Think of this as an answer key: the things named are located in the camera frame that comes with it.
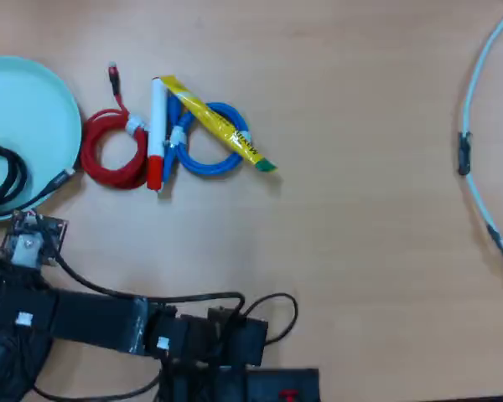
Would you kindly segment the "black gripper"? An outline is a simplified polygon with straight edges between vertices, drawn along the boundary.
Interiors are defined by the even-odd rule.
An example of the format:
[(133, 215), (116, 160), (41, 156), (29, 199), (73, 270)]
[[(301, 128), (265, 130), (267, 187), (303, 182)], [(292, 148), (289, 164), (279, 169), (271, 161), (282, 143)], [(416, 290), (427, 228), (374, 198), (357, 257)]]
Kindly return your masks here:
[(36, 271), (0, 277), (0, 332), (51, 334), (57, 293)]

